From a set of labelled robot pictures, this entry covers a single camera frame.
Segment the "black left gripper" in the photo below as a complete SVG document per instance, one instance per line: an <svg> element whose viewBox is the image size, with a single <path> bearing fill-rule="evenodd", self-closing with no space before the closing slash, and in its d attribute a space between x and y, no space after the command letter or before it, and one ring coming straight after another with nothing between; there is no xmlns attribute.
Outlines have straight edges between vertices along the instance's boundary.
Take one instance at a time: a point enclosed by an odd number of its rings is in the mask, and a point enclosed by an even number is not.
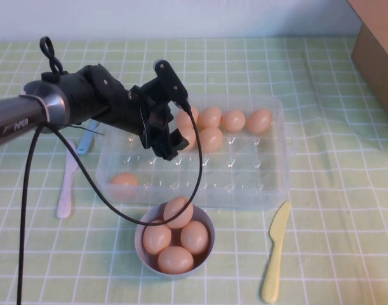
<svg viewBox="0 0 388 305"><path fill-rule="evenodd" d="M95 120L140 137L144 149L151 148L157 157L172 160L187 147L188 141L178 128L170 130L174 121L166 105L147 114L147 97L141 90L121 90L110 98Z"/></svg>

